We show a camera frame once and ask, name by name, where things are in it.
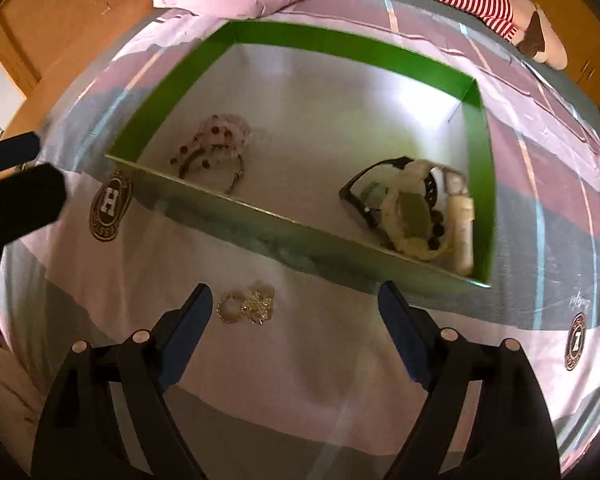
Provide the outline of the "green cardboard box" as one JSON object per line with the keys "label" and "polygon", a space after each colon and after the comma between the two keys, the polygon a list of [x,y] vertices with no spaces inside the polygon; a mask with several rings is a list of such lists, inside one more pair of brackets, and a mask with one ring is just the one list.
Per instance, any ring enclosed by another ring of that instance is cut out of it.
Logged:
{"label": "green cardboard box", "polygon": [[[211,118],[252,130],[244,176],[172,159]],[[384,159],[428,159],[460,172],[475,204],[474,270],[460,276],[388,250],[338,196]],[[287,266],[365,290],[393,281],[420,292],[491,284],[495,176],[475,78],[398,47],[375,29],[357,34],[280,21],[212,26],[158,84],[111,144],[136,195],[165,203],[198,230]]]}

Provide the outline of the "striped plaid bed sheet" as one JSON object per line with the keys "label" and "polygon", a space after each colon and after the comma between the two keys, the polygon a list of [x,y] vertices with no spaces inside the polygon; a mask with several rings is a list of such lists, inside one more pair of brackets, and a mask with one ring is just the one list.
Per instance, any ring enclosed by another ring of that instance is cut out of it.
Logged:
{"label": "striped plaid bed sheet", "polygon": [[[518,340],[553,424],[558,472],[575,471],[600,436],[600,122],[459,18],[405,0],[306,0],[259,21],[357,34],[475,78],[495,176],[491,284],[405,299],[482,344]],[[114,344],[151,326],[204,283],[216,299],[263,287],[262,323],[208,325],[166,392],[178,429],[213,479],[378,479],[426,399],[361,290],[198,230],[165,203],[140,200],[114,140],[168,73],[224,23],[155,16],[43,132],[42,162],[64,175],[58,221],[10,244],[0,269],[0,326],[40,390],[70,346]],[[172,159],[244,176],[252,136],[237,116],[205,120]]]}

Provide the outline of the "wooden wardrobe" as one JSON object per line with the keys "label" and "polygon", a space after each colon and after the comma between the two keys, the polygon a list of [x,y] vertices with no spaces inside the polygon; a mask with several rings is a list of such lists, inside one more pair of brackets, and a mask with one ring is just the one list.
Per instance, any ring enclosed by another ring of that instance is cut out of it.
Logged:
{"label": "wooden wardrobe", "polygon": [[151,0],[3,0],[0,138],[35,129],[73,81],[152,12]]}

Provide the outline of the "cream white wristwatch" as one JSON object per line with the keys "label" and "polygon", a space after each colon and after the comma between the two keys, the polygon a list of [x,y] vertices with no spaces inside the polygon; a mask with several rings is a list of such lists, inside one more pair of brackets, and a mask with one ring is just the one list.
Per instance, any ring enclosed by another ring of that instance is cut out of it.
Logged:
{"label": "cream white wristwatch", "polygon": [[474,270],[474,220],[465,177],[427,159],[407,164],[380,205],[380,228],[396,252],[442,262],[460,276]]}

